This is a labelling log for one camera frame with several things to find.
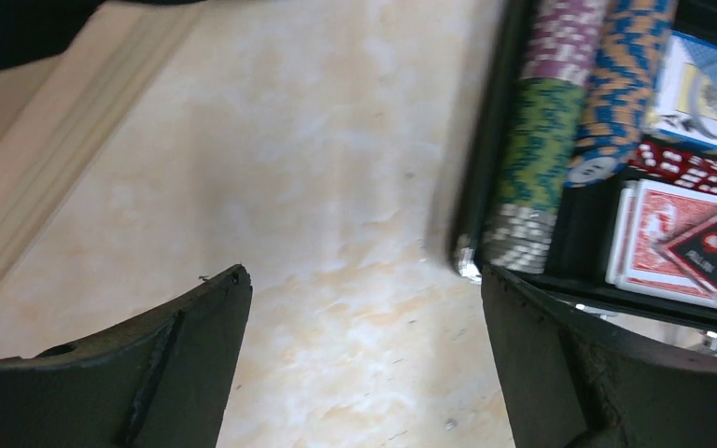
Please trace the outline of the red black triangle marker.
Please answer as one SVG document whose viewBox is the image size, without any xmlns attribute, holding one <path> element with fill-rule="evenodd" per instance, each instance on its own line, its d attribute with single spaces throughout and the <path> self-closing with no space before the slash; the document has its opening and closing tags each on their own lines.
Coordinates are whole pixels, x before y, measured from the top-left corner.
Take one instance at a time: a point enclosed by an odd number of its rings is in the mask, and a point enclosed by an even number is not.
<svg viewBox="0 0 717 448">
<path fill-rule="evenodd" d="M 717 216 L 670 237 L 655 248 L 717 300 Z"/>
</svg>

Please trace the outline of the blue playing card box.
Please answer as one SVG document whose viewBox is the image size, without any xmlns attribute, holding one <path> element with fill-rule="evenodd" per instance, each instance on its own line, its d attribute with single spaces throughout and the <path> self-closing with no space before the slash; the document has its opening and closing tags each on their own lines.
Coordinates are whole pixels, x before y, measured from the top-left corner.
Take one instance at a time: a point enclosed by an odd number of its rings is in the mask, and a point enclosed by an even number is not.
<svg viewBox="0 0 717 448">
<path fill-rule="evenodd" d="M 717 45 L 678 31 L 671 34 L 645 130 L 717 154 Z"/>
</svg>

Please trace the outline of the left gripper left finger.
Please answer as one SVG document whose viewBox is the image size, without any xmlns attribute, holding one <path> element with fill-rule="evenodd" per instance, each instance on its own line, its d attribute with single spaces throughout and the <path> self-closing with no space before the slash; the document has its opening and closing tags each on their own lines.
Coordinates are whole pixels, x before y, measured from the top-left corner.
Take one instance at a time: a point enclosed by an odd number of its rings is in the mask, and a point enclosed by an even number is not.
<svg viewBox="0 0 717 448">
<path fill-rule="evenodd" d="M 252 300 L 241 265 L 36 357 L 0 359 L 0 447 L 213 447 Z"/>
</svg>

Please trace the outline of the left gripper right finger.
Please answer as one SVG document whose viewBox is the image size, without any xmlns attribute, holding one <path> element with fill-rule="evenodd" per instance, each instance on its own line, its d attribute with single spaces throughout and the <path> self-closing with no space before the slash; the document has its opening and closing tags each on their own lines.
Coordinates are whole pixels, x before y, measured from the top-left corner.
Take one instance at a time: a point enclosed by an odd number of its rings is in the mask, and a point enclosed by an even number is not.
<svg viewBox="0 0 717 448">
<path fill-rule="evenodd" d="M 489 267 L 482 300 L 519 447 L 717 447 L 717 357 L 652 340 Z"/>
</svg>

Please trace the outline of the black aluminium poker case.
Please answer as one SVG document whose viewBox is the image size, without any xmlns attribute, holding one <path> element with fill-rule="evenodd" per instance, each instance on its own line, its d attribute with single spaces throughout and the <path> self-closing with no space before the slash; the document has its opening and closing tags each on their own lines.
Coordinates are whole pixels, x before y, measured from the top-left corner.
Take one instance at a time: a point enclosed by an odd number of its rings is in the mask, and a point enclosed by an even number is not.
<svg viewBox="0 0 717 448">
<path fill-rule="evenodd" d="M 523 64 L 538 6 L 537 1 L 510 1 L 503 10 L 463 175 L 450 261 L 460 275 L 474 282 L 480 280 L 486 264 L 482 227 L 490 217 L 490 199 L 501 178 L 501 160 L 516 103 L 514 78 Z M 520 273 L 520 277 L 559 300 L 583 303 L 594 313 L 619 312 L 717 332 L 717 310 L 627 292 L 604 282 L 620 191 L 625 181 L 637 179 L 639 175 L 625 169 L 597 186 L 567 189 L 556 241 L 546 256 L 546 271 Z"/>
</svg>

